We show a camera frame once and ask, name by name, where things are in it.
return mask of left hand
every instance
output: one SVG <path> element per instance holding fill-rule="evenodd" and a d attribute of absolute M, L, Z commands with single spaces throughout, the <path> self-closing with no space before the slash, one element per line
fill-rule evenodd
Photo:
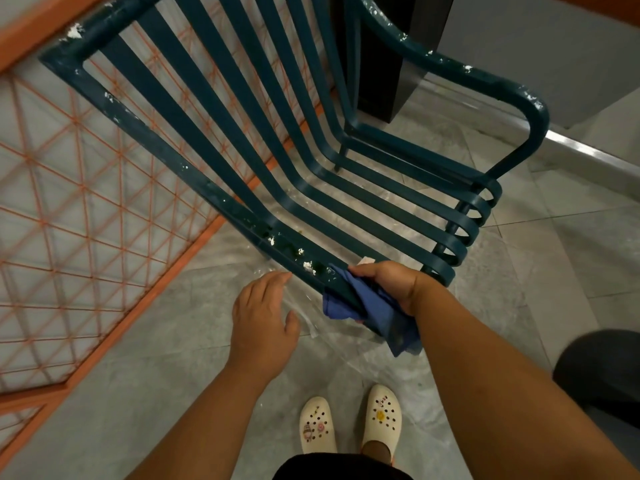
<path fill-rule="evenodd" d="M 272 271 L 240 291 L 233 308 L 234 328 L 227 366 L 249 375 L 262 387 L 289 361 L 300 337 L 300 320 L 292 310 L 282 323 L 284 285 L 291 273 Z"/>

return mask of chair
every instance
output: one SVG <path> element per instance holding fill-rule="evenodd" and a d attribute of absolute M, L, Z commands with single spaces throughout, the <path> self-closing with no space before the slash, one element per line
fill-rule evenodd
<path fill-rule="evenodd" d="M 289 197 L 200 71 L 196 61 L 191 58 L 171 26 L 160 14 L 156 7 L 158 1 L 160 0 L 114 0 L 107 3 L 88 17 L 82 25 L 76 24 L 72 27 L 68 37 L 44 51 L 40 60 L 155 158 L 167 165 L 256 247 L 315 290 L 340 296 L 355 309 L 360 310 L 361 304 L 357 297 L 328 266 L 334 264 L 345 268 L 347 263 L 274 217 L 202 129 L 188 117 L 180 104 L 124 41 L 121 32 L 134 21 L 139 24 L 146 37 L 155 44 L 204 111 L 240 153 L 251 171 L 284 209 L 361 257 L 368 256 L 376 260 L 384 260 L 386 257 Z M 287 95 L 269 63 L 266 49 L 252 27 L 242 0 L 218 1 L 304 165 L 321 181 L 430 238 L 436 245 L 432 250 L 423 249 L 304 180 L 202 1 L 175 0 L 217 70 L 233 91 L 238 104 L 293 187 L 309 200 L 416 259 L 422 264 L 423 272 L 432 275 L 444 285 L 449 285 L 455 276 L 454 267 L 462 263 L 467 248 L 473 244 L 479 228 L 484 225 L 491 209 L 500 199 L 502 191 L 497 179 L 522 163 L 542 143 L 548 129 L 548 112 L 544 103 L 524 86 L 446 58 L 432 50 L 425 50 L 398 30 L 372 0 L 344 0 L 347 35 L 345 80 L 332 33 L 328 0 L 310 0 L 324 45 L 328 72 L 335 84 L 338 104 L 344 115 L 342 125 L 332 101 L 330 78 L 327 70 L 323 68 L 321 54 L 316 47 L 303 0 L 285 0 L 308 64 L 308 71 L 324 108 L 328 128 L 340 144 L 340 150 L 336 152 L 328 144 L 316 115 L 275 1 L 255 0 L 284 74 L 308 124 L 313 142 L 334 165 L 334 169 L 331 170 L 316 160 L 309 147 Z M 421 69 L 519 109 L 529 122 L 530 133 L 527 140 L 483 173 L 360 122 L 356 115 L 356 102 L 360 78 L 361 23 L 366 23 L 385 44 Z M 190 164 L 171 144 L 149 128 L 84 68 L 84 62 L 97 51 L 101 51 L 124 79 L 137 89 L 242 203 Z M 458 204 L 455 208 L 448 207 L 349 158 L 349 151 L 364 155 L 402 175 L 437 189 L 453 197 Z M 338 174 L 337 170 L 340 168 L 442 217 L 447 222 L 446 227 L 438 228 L 348 181 Z M 483 191 L 487 191 L 491 197 L 482 197 L 480 193 Z M 472 210 L 476 211 L 479 217 L 469 217 L 468 214 Z M 463 231 L 463 235 L 457 235 L 458 230 Z"/>

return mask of blue cloth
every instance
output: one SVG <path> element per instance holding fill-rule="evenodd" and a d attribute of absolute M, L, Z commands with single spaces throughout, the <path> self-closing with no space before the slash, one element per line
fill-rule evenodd
<path fill-rule="evenodd" d="M 362 316 L 339 297 L 325 292 L 322 302 L 326 316 L 334 320 L 353 318 L 364 322 L 366 326 L 384 337 L 394 357 L 398 357 L 405 350 L 413 354 L 420 353 L 422 345 L 418 326 L 412 316 L 402 311 L 395 298 L 391 298 L 375 283 L 371 286 L 362 278 L 357 278 L 345 269 L 332 264 L 329 267 L 351 285 L 367 314 Z"/>

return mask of metal baseboard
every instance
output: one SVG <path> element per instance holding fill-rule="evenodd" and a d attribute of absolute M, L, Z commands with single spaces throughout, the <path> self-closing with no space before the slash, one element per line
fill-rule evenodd
<path fill-rule="evenodd" d="M 529 124 L 523 118 L 430 80 L 421 81 L 413 100 L 460 124 L 509 144 L 521 144 Z M 550 164 L 590 182 L 640 201 L 640 167 L 549 129 L 545 142 L 532 156 L 540 167 Z"/>

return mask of shoe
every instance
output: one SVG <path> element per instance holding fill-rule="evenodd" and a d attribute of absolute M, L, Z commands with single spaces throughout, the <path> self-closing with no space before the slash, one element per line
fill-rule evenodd
<path fill-rule="evenodd" d="M 300 413 L 302 453 L 338 453 L 329 403 L 324 397 L 308 400 Z"/>
<path fill-rule="evenodd" d="M 396 395 L 388 387 L 376 384 L 369 393 L 362 444 L 378 441 L 389 448 L 391 460 L 402 430 L 402 410 Z"/>

